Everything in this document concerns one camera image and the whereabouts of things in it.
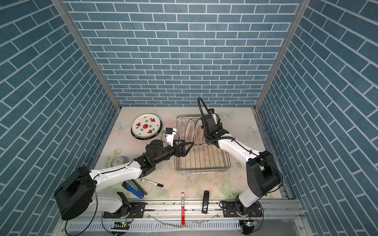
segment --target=wire rack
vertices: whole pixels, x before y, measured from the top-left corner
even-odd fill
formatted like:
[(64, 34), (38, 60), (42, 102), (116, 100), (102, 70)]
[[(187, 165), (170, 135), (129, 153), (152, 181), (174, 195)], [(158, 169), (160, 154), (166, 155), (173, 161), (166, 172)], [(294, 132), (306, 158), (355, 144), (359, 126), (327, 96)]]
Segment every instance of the wire rack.
[[(195, 125), (200, 116), (177, 117), (175, 139), (185, 139), (185, 129), (188, 121), (192, 119)], [(194, 145), (186, 157), (175, 157), (175, 169), (179, 174), (223, 172), (229, 169), (230, 166), (230, 156), (226, 151), (206, 143)]]

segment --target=clock face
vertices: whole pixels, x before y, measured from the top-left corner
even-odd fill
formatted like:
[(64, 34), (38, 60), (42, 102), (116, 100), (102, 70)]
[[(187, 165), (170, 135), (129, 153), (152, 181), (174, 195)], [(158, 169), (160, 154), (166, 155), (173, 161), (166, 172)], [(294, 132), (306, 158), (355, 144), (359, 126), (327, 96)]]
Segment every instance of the clock face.
[(116, 157), (112, 160), (110, 165), (112, 167), (116, 167), (116, 166), (122, 165), (124, 163), (124, 161), (125, 161), (125, 159), (123, 157)]

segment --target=white marker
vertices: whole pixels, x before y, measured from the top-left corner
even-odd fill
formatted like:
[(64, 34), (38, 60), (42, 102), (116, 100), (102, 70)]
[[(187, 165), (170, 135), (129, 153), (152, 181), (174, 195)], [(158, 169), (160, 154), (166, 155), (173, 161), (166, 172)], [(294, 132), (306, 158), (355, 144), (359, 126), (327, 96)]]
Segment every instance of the white marker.
[(164, 185), (162, 185), (162, 184), (158, 184), (158, 183), (153, 182), (153, 181), (148, 180), (148, 179), (142, 179), (142, 181), (143, 181), (143, 182), (146, 182), (146, 183), (150, 183), (150, 184), (156, 185), (156, 186), (158, 186), (158, 187), (163, 187), (163, 186), (164, 186)]

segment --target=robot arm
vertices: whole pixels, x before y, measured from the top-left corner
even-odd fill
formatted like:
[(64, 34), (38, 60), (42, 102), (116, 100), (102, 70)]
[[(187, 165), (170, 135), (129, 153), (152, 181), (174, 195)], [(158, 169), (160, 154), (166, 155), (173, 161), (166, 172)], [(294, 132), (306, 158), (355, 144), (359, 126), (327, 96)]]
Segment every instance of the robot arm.
[[(273, 155), (267, 151), (261, 153), (237, 141), (223, 129), (214, 109), (207, 109), (205, 106), (208, 115), (204, 115), (199, 102), (198, 104), (206, 141), (227, 151), (246, 166), (248, 187), (236, 197), (235, 207), (240, 215), (248, 215), (253, 203), (282, 181)], [(165, 134), (167, 143), (171, 146), (163, 147), (162, 141), (153, 140), (146, 146), (146, 152), (130, 163), (101, 170), (87, 170), (86, 167), (76, 169), (54, 193), (62, 219), (70, 220), (85, 211), (95, 211), (95, 209), (106, 211), (113, 218), (128, 214), (130, 203), (122, 192), (110, 197), (97, 194), (96, 199), (93, 196), (95, 189), (99, 191), (122, 181), (144, 177), (156, 169), (157, 163), (169, 160), (172, 156), (185, 157), (194, 143), (183, 142), (173, 146), (172, 131), (173, 129), (167, 128)]]
[(85, 166), (76, 169), (54, 192), (63, 220), (73, 219), (85, 211), (106, 211), (114, 218), (130, 212), (130, 203), (124, 193), (114, 195), (96, 194), (108, 186), (130, 179), (144, 177), (156, 169), (156, 164), (172, 156), (186, 156), (193, 142), (163, 147), (163, 142), (153, 140), (146, 145), (146, 152), (130, 163), (100, 170), (88, 170)]

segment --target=floral table mat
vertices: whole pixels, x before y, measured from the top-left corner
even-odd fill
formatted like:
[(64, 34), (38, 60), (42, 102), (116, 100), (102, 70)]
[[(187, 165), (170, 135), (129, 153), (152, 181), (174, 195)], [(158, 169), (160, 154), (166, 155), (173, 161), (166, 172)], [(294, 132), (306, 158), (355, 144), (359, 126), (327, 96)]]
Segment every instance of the floral table mat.
[[(216, 108), (215, 112), (221, 118), (224, 129), (234, 137), (253, 149), (264, 151), (257, 124), (250, 108)], [(140, 156), (146, 150), (145, 147), (154, 139), (160, 139), (161, 133), (153, 139), (138, 140), (131, 134), (131, 124), (140, 115), (152, 113), (157, 115), (165, 130), (166, 127), (175, 128), (178, 116), (200, 114), (198, 108), (127, 108), (123, 107), (117, 121), (110, 133), (105, 147), (96, 163), (96, 169), (108, 168), (114, 158), (126, 156), (129, 160)], [(235, 198), (246, 187), (245, 166), (230, 156), (231, 167), (224, 172), (206, 174), (178, 174), (174, 166), (174, 157), (168, 161), (159, 163), (156, 170), (146, 176), (148, 180), (163, 184), (157, 187), (152, 184), (138, 183), (148, 193), (146, 199), (174, 199), (180, 198), (181, 192), (185, 192), (187, 199), (202, 199), (203, 192), (208, 190), (211, 199)], [(101, 190), (102, 193), (114, 194), (117, 191), (124, 192), (127, 198), (137, 198), (125, 190), (121, 183)], [(279, 190), (268, 194), (269, 198), (280, 198)]]

